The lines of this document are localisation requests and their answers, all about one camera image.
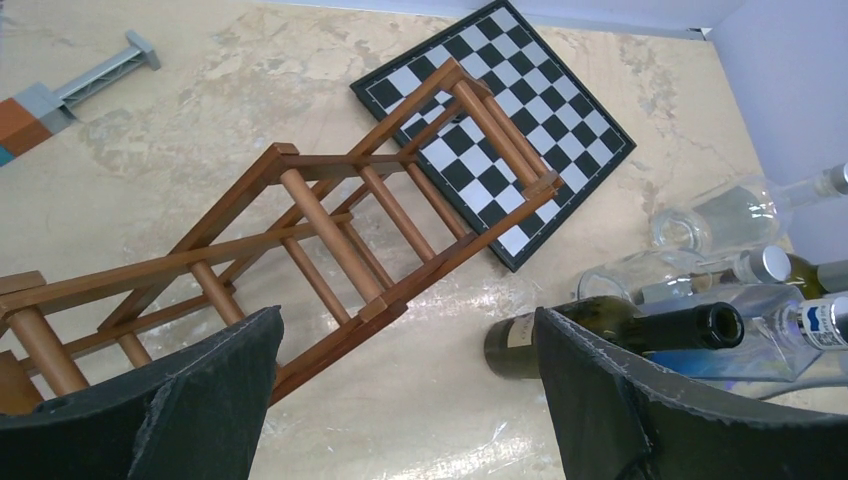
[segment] bottle label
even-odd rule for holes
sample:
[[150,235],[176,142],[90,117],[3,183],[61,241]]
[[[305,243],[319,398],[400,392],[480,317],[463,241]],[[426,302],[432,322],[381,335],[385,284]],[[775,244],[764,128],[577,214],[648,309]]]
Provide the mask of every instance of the bottle label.
[[842,338],[831,322],[831,300],[804,302],[798,311],[807,340],[819,350],[844,350],[848,342]]
[[526,347],[533,343],[534,313],[520,315],[512,321],[509,334],[506,337],[506,348]]

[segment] white wall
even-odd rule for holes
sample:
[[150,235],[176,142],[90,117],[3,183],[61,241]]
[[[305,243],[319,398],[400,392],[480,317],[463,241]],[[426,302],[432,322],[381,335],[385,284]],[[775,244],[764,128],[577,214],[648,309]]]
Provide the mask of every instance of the white wall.
[[[320,5],[362,10],[418,13],[461,17],[490,0],[276,0],[281,3]],[[512,0],[526,17],[541,23],[586,24],[603,28],[604,24],[685,31],[687,28],[713,27],[739,8],[745,0]]]
[[[709,38],[769,178],[848,161],[848,1],[748,0]],[[848,199],[796,215],[789,235],[812,261],[848,258]]]

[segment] silver bottle cap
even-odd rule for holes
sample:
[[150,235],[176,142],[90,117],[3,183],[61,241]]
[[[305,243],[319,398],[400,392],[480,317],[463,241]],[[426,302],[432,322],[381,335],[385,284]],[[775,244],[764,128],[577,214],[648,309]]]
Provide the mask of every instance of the silver bottle cap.
[[801,302],[798,327],[819,350],[848,350],[848,297]]
[[777,245],[766,245],[748,252],[751,272],[763,283],[778,283],[789,278],[789,256]]
[[819,265],[816,275],[828,292],[848,292],[848,260]]
[[833,188],[842,195],[848,195],[848,163],[837,165],[827,172]]

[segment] beige tabletop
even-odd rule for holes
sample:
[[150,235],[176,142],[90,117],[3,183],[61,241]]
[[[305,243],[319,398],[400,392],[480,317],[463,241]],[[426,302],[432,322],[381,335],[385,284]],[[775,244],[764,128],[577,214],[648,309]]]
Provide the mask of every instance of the beige tabletop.
[[[127,29],[153,43],[162,62],[81,104],[80,121],[0,169],[0,274],[39,269],[51,281],[166,253],[270,142],[347,151],[375,124],[349,84],[454,21],[227,0],[11,0],[5,8],[0,98],[36,81],[57,88],[123,49]],[[271,408],[251,478],[562,478],[542,386],[489,371],[487,328],[561,303],[581,269],[647,247],[648,215],[666,202],[760,171],[710,43],[538,31],[636,150],[517,274],[484,251]],[[388,183],[434,247],[448,245],[452,237],[414,186],[402,176]],[[341,190],[356,186],[349,180]],[[282,189],[263,194],[222,239],[265,229],[289,205]],[[390,273],[418,264],[373,199],[355,214]],[[313,239],[304,247],[355,310],[360,301],[323,246]],[[281,361],[334,328],[281,250],[238,286],[245,311],[282,305]],[[183,279],[157,306],[197,292]],[[118,300],[51,323],[72,340]],[[157,358],[222,327],[204,310],[141,338]],[[11,334],[0,340],[8,348],[23,356]],[[80,365],[92,383],[130,368],[116,347]]]

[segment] checkered board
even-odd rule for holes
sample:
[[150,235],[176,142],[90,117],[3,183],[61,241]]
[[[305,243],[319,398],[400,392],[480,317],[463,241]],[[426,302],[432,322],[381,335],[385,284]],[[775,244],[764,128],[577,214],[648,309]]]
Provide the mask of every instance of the checkered board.
[[[483,80],[548,166],[565,181],[554,200],[491,248],[516,271],[635,148],[574,74],[506,1],[496,1],[351,85],[385,118],[449,57]],[[395,140],[408,143],[454,101],[439,93]],[[515,175],[466,117],[421,149],[420,166],[478,233],[523,201]]]

